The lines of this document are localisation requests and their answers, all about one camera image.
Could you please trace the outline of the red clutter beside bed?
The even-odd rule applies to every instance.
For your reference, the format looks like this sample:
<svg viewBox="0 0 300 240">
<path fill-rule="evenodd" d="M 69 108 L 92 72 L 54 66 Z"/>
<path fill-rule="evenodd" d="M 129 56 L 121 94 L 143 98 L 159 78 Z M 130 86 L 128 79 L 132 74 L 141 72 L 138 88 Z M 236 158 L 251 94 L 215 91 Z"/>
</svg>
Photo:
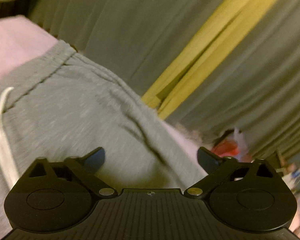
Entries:
<svg viewBox="0 0 300 240">
<path fill-rule="evenodd" d="M 219 157 L 234 157 L 240 162 L 249 163 L 252 157 L 243 132 L 239 128 L 226 130 L 211 149 Z"/>
</svg>

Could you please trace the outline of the grey green curtain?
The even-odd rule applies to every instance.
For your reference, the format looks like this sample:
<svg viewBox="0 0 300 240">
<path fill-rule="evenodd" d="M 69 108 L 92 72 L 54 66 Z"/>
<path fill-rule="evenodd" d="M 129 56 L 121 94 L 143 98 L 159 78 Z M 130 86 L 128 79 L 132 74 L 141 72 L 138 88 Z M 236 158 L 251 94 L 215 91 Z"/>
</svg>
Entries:
<svg viewBox="0 0 300 240">
<path fill-rule="evenodd" d="M 29 18 L 144 95 L 223 0 L 32 0 Z M 208 144 L 240 128 L 255 156 L 300 151 L 300 0 L 278 0 L 171 114 Z"/>
</svg>

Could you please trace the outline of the yellow curtain stripe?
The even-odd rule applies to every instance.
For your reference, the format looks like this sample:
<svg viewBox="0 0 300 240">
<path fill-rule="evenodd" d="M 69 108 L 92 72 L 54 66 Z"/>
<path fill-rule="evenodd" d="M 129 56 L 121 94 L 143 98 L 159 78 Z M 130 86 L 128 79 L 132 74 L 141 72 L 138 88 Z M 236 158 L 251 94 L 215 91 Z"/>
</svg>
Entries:
<svg viewBox="0 0 300 240">
<path fill-rule="evenodd" d="M 225 60 L 278 0 L 223 0 L 142 96 L 159 118 L 171 115 Z"/>
</svg>

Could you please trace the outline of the grey sweatpants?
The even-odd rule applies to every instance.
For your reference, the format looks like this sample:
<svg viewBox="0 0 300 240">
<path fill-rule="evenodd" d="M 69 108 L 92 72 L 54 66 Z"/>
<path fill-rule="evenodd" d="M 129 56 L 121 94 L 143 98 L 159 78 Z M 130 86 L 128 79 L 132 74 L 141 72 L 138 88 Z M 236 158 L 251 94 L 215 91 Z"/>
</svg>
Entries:
<svg viewBox="0 0 300 240">
<path fill-rule="evenodd" d="M 184 190 L 206 175 L 123 80 L 63 41 L 3 77 L 1 98 L 14 165 L 0 163 L 0 239 L 11 229 L 7 178 L 39 157 L 59 162 L 102 147 L 96 176 L 116 190 Z"/>
</svg>

